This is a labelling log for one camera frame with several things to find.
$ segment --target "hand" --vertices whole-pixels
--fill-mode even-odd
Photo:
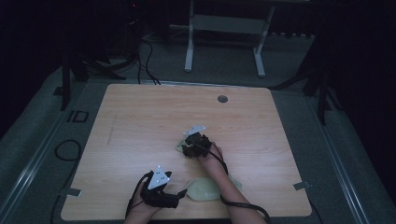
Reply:
[[[134,196],[133,206],[125,219],[125,224],[127,223],[148,223],[149,220],[154,216],[155,213],[161,210],[161,207],[153,207],[143,202],[140,192],[144,186],[145,182],[141,183]]]
[[[212,143],[209,151],[222,160],[221,147],[218,147],[214,142]],[[227,175],[220,161],[211,153],[207,153],[206,157],[199,156],[197,159],[212,179],[216,180],[221,176]]]

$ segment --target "person's left hand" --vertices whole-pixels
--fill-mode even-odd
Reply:
[[[154,214],[161,210],[161,207],[153,207],[143,202],[140,192],[145,182],[141,183],[134,196],[132,209],[124,223],[148,223]]]

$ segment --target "table top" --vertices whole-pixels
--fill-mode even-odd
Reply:
[[[220,95],[228,101],[218,101]],[[64,220],[124,219],[143,174],[158,165],[172,171],[166,193],[175,194],[206,176],[198,161],[175,150],[192,125],[223,150],[242,193],[271,217],[304,217],[311,207],[271,92],[263,88],[109,85],[61,216]],[[153,219],[228,217],[219,201],[196,202],[186,195],[178,208]]]

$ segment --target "small round object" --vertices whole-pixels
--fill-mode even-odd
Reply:
[[[228,97],[225,96],[225,95],[220,95],[220,96],[218,97],[218,101],[219,101],[220,103],[227,103]]]

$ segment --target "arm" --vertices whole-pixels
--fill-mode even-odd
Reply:
[[[158,212],[161,207],[152,207],[143,202],[140,196],[140,191],[142,190],[144,183],[139,186],[139,189],[134,196],[134,203],[128,217],[125,219],[124,224],[147,224],[156,212]]]
[[[210,151],[221,158],[222,152],[220,147],[212,146]],[[249,203],[249,201],[230,180],[224,171],[224,168],[221,166],[220,162],[215,159],[215,157],[211,154],[207,154],[205,158],[202,156],[199,157],[198,161],[203,165],[208,175],[218,185],[220,194],[225,200],[235,203]],[[233,224],[266,223],[260,213],[256,210],[229,205],[226,205],[226,208]]]

